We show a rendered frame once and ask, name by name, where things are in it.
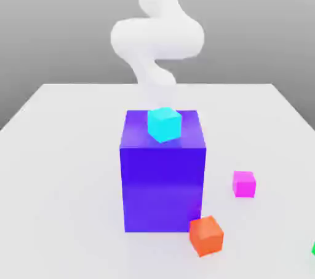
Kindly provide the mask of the small cyan cube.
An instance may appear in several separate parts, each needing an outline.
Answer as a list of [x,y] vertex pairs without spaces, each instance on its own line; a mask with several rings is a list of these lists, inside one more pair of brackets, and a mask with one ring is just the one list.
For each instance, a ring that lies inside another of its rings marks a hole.
[[164,107],[147,113],[148,133],[158,142],[165,143],[181,137],[182,115]]

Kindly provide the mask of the small magenta cube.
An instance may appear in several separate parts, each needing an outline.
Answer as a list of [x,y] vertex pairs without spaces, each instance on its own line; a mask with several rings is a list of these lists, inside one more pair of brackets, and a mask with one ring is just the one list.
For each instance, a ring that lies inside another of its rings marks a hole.
[[233,192],[238,198],[254,198],[256,179],[252,171],[234,171]]

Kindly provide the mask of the small orange cube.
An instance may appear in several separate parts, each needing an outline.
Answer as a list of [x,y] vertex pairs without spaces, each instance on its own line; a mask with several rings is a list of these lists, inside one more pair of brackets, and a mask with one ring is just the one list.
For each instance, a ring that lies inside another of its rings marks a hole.
[[199,257],[222,250],[224,232],[213,216],[189,223],[189,240]]

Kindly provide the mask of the large purple box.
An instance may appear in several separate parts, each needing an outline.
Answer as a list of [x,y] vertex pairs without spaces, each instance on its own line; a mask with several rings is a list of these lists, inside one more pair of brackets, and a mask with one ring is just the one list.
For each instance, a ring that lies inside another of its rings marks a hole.
[[202,208],[206,145],[196,111],[181,111],[181,137],[158,143],[146,111],[128,110],[119,147],[126,232],[188,232]]

